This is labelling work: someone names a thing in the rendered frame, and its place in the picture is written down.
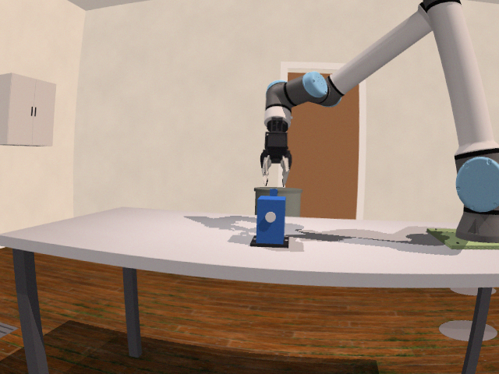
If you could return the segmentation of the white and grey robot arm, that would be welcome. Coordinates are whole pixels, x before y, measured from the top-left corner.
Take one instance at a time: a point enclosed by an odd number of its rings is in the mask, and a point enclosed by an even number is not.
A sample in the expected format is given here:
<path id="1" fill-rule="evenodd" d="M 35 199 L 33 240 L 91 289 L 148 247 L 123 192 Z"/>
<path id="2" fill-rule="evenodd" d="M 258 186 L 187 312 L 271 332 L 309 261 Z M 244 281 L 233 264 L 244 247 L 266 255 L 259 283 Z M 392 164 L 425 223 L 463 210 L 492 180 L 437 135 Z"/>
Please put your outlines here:
<path id="1" fill-rule="evenodd" d="M 417 12 L 326 79 L 318 72 L 308 72 L 288 82 L 270 83 L 264 124 L 267 127 L 271 117 L 283 117 L 289 128 L 292 107 L 307 101 L 328 108 L 336 106 L 353 87 L 431 31 L 444 70 L 459 145 L 455 153 L 456 190 L 464 208 L 455 236 L 471 242 L 499 243 L 499 145 L 494 141 L 460 0 L 423 0 Z"/>

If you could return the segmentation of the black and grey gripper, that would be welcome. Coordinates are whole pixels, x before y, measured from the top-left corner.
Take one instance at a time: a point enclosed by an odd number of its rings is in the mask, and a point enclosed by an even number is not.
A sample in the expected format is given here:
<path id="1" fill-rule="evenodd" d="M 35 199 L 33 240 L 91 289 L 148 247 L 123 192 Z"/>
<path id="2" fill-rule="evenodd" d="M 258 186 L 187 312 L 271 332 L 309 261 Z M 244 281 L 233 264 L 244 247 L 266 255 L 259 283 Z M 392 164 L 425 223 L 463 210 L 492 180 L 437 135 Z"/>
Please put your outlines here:
<path id="1" fill-rule="evenodd" d="M 273 123 L 273 127 L 272 127 Z M 282 125 L 282 132 L 281 132 Z M 277 130 L 278 128 L 278 130 Z M 267 176 L 269 175 L 268 169 L 271 166 L 271 160 L 280 159 L 282 171 L 282 184 L 285 187 L 287 182 L 289 169 L 292 165 L 292 155 L 290 154 L 290 150 L 287 150 L 288 145 L 288 123 L 283 120 L 283 117 L 275 118 L 271 117 L 271 120 L 267 123 L 267 130 L 269 132 L 265 132 L 265 142 L 263 153 L 260 155 L 260 164 L 261 170 L 264 180 L 264 185 L 267 186 Z M 283 134 L 279 134 L 283 133 Z M 267 135 L 268 134 L 268 135 Z M 286 153 L 287 150 L 287 153 Z M 282 156 L 284 155 L 284 156 Z M 282 159 L 281 159 L 282 157 Z M 271 159 L 271 160 L 270 160 Z M 265 164 L 265 170 L 264 170 Z M 286 164 L 286 168 L 285 168 Z"/>

